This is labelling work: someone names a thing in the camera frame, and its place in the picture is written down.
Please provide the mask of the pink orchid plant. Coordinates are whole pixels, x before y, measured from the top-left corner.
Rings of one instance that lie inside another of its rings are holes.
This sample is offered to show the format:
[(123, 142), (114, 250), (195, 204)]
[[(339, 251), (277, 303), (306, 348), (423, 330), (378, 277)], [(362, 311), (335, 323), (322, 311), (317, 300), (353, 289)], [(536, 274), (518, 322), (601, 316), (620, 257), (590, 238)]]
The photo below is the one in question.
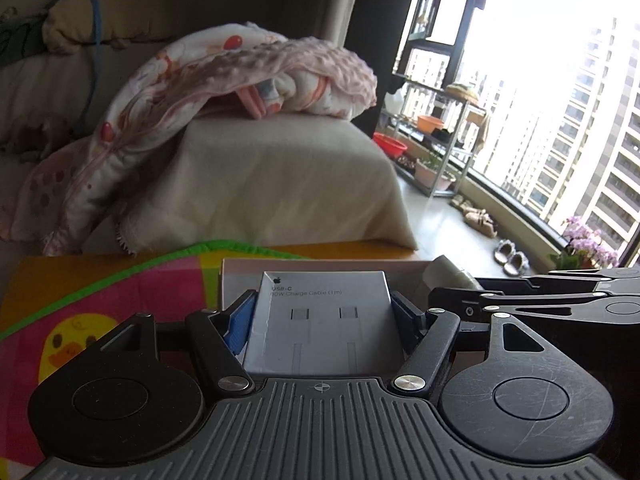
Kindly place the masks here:
[(608, 249), (599, 230), (591, 229), (582, 217), (570, 217), (563, 222), (565, 246), (549, 256), (556, 270), (591, 270), (615, 268), (618, 255)]

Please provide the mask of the colourful cartoon play mat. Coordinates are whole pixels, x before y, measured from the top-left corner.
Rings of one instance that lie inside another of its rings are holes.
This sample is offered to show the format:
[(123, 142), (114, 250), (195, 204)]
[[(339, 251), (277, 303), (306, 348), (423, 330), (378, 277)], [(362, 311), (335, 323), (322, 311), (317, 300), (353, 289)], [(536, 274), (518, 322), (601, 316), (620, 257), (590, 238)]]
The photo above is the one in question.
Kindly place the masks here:
[(1, 332), (1, 477), (21, 479), (42, 459), (27, 420), (35, 388), (93, 341), (137, 312), (158, 322), (215, 310), (225, 258), (291, 259), (238, 242), (205, 242), (101, 278)]

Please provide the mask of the pair of grey shoes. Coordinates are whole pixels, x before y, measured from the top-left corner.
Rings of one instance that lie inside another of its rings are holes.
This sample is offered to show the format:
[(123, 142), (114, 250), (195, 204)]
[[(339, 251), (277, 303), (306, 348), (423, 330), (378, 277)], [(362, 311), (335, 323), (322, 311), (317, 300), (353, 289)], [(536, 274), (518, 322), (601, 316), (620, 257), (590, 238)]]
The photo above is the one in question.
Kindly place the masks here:
[(503, 272), (510, 278), (518, 278), (528, 270), (529, 262), (524, 254), (516, 249), (510, 240), (500, 240), (494, 251), (496, 263), (502, 266)]

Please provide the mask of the white cylinder object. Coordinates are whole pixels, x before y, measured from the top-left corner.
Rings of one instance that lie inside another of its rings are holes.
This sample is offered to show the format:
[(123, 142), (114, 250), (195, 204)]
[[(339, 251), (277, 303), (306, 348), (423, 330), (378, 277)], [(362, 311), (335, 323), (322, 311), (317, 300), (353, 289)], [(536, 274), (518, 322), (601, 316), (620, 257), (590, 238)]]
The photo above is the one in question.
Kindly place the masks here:
[(483, 290), (484, 287), (469, 272), (459, 269), (446, 256), (432, 260), (422, 274), (422, 282), (429, 289), (437, 287)]

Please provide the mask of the pink cardboard box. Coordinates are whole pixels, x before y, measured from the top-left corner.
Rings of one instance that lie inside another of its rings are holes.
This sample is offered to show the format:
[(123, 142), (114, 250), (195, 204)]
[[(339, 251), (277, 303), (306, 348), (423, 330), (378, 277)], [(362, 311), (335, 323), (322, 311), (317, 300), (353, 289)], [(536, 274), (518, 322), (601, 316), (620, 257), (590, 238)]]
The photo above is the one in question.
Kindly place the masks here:
[(222, 310), (244, 294), (257, 290), (262, 274), (282, 272), (349, 272), (383, 271), (391, 290), (415, 300), (426, 292), (423, 274), (431, 261), (427, 260), (285, 260), (265, 258), (225, 258), (220, 269), (218, 307)]

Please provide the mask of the red plastic basin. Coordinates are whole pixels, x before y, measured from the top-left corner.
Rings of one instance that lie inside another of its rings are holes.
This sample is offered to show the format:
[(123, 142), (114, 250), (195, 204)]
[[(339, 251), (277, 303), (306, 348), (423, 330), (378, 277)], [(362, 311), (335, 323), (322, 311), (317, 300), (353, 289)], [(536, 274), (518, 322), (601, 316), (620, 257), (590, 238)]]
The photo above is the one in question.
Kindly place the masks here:
[(398, 159), (405, 154), (408, 150), (408, 146), (405, 143), (398, 141), (392, 136), (388, 136), (385, 133), (375, 132), (372, 136), (373, 142), (390, 158), (393, 160)]

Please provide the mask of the beige sandals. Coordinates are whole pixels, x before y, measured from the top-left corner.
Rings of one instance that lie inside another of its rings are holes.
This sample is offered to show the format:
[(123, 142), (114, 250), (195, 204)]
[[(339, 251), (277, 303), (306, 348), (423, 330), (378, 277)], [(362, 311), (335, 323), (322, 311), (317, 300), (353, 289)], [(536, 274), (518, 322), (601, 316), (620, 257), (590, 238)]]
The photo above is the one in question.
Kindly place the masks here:
[(497, 223), (485, 209), (477, 208), (460, 194), (455, 195), (449, 203), (462, 213), (464, 222), (475, 231), (489, 238), (497, 237)]

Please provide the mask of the metal shelf rack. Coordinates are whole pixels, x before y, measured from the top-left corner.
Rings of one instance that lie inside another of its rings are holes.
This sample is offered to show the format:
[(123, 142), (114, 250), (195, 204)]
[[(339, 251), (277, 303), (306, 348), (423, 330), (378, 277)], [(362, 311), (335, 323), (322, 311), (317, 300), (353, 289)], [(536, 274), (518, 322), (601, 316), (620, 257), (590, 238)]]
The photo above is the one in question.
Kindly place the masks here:
[(488, 113), (476, 92), (461, 82), (437, 88), (398, 73), (393, 82), (397, 91), (385, 96), (378, 132), (408, 150), (390, 160), (426, 197), (454, 197), (484, 145)]

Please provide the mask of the floral pink blanket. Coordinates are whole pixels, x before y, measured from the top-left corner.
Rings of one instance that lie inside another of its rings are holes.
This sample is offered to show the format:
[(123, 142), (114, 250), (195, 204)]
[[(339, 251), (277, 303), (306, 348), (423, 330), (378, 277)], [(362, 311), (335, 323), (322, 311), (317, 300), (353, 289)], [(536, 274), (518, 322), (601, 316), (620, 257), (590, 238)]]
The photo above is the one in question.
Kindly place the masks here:
[(185, 36), (141, 65), (93, 133), (56, 141), (1, 207), (5, 242), (38, 242), (47, 256), (76, 252), (107, 197), (206, 106), (239, 105), (253, 119), (303, 112), (351, 120), (376, 102), (378, 80), (356, 53), (255, 24)]

